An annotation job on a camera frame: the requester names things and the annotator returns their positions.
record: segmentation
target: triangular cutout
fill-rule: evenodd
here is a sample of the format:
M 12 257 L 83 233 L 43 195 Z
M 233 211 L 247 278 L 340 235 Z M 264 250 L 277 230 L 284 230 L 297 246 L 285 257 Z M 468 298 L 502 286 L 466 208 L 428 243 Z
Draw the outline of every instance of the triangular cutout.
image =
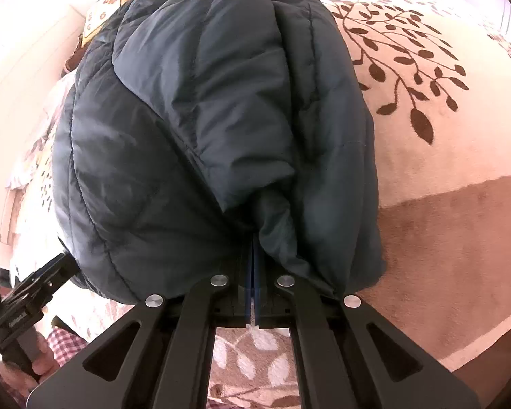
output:
M 87 358 L 83 368 L 106 381 L 115 380 L 139 329 L 140 324 L 135 322 L 126 326 L 109 343 Z
M 401 346 L 393 341 L 390 336 L 376 324 L 368 324 L 367 330 L 393 382 L 397 383 L 402 381 L 422 370 L 422 365 L 410 354 L 405 352 Z

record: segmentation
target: pillow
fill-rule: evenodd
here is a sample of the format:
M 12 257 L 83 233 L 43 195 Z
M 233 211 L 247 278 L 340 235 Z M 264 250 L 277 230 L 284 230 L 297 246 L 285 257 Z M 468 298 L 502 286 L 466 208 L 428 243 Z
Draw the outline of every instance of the pillow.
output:
M 87 12 L 81 47 L 94 38 L 102 25 L 128 0 L 98 0 Z

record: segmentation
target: dark green puffer jacket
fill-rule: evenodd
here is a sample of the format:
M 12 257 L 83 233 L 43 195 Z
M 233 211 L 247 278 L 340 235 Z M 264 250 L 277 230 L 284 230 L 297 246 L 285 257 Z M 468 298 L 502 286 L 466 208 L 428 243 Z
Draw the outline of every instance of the dark green puffer jacket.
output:
M 133 0 L 60 119 L 54 197 L 77 282 L 184 294 L 258 232 L 324 293 L 376 283 L 373 121 L 319 0 Z

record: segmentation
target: human hand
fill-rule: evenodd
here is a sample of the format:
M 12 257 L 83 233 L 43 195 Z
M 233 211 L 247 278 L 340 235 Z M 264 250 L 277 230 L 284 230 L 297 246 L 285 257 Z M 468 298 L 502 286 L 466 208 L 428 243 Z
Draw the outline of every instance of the human hand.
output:
M 21 371 L 16 364 L 6 363 L 0 355 L 0 375 L 5 383 L 18 391 L 24 398 L 28 398 L 38 384 L 43 383 L 47 378 L 54 374 L 60 366 L 55 360 L 55 355 L 49 347 L 47 340 L 43 335 L 38 334 L 38 349 L 41 355 L 32 363 L 32 369 L 37 375 L 40 375 L 39 383 L 30 375 Z

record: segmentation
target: plaid shirt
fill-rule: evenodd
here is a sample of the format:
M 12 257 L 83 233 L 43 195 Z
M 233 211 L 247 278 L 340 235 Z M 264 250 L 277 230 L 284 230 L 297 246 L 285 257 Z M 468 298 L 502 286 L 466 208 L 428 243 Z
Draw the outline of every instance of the plaid shirt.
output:
M 47 338 L 47 341 L 49 342 L 49 346 L 51 347 L 53 353 L 55 354 L 55 360 L 58 362 L 58 365 L 60 367 L 68 363 L 72 358 L 76 356 L 78 352 L 82 351 L 88 345 L 88 343 L 84 339 L 78 337 L 77 335 L 73 335 L 64 329 L 57 327 L 53 327 L 53 330 L 49 337 Z M 3 384 L 4 388 L 6 388 L 7 392 L 15 399 L 15 401 L 21 407 L 25 407 L 26 399 L 24 399 L 22 395 L 19 394 L 15 389 L 8 386 L 2 379 L 1 375 L 0 382 L 1 384 Z M 206 409 L 242 409 L 242 408 L 215 402 L 213 400 L 208 400 L 206 404 Z

